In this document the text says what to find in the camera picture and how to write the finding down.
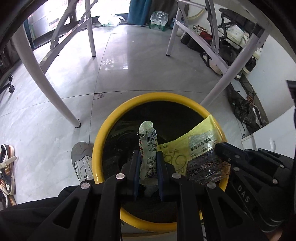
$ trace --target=white cable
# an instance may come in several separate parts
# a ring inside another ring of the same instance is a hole
[[[258,116],[257,116],[257,113],[256,113],[256,111],[255,111],[255,109],[254,109],[254,107],[253,107],[254,114],[255,114],[255,115],[256,115],[256,117],[258,118],[258,121],[259,121],[260,128],[262,128],[263,121],[262,121],[262,119],[261,119],[260,110],[259,110],[259,108],[258,108],[256,105],[254,105],[254,104],[253,104],[253,106],[254,106],[254,107],[256,107],[256,108],[257,108],[257,110],[258,110],[258,113],[259,113],[259,118],[260,118],[260,119],[258,118]]]

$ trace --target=blue curtain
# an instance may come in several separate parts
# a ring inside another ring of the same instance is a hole
[[[145,25],[152,0],[131,0],[128,13],[128,23]]]

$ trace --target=office chair wheel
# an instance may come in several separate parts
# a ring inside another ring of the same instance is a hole
[[[9,93],[11,94],[14,92],[14,90],[15,90],[15,87],[13,85],[11,85],[8,89]]]

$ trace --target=floor tile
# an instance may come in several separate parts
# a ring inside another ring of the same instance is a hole
[[[50,102],[0,117],[1,143],[15,148],[16,201],[23,203],[54,197],[67,186],[78,185],[71,163],[71,150],[89,141],[93,94],[70,97],[64,102],[80,119],[74,128]]]
[[[46,76],[61,98],[94,93],[101,60],[110,36],[93,29],[96,57],[91,56],[87,30],[78,32],[60,52]]]
[[[113,27],[94,28],[96,58],[92,58],[87,31],[78,32],[54,60],[46,76],[61,98],[94,93],[100,63]],[[50,50],[47,43],[34,51],[40,62]],[[48,99],[37,87],[25,66],[20,62],[12,73],[13,94],[6,89],[0,95],[0,116]]]
[[[131,90],[209,93],[220,79],[199,53],[176,37],[170,57],[170,31],[111,34],[100,67],[95,93]]]
[[[101,125],[113,110],[125,101],[148,92],[150,91],[122,91],[95,94],[91,115],[90,142],[94,143]],[[206,96],[204,93],[183,91],[171,92],[188,97],[197,103],[200,103]],[[234,146],[242,148],[240,128],[236,117],[232,113],[227,98],[222,95],[219,96],[213,101],[207,110],[220,124],[226,135],[227,141]]]
[[[149,31],[149,27],[148,26],[118,25],[118,26],[115,26],[113,28],[112,33],[113,34],[122,34],[122,33],[146,33],[147,31]]]

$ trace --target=rubber foot cap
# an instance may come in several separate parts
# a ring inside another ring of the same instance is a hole
[[[78,126],[78,127],[75,127],[76,129],[78,129],[78,128],[80,128],[80,127],[81,127],[81,122],[79,121],[79,123],[80,123],[80,124],[79,124],[79,126]]]

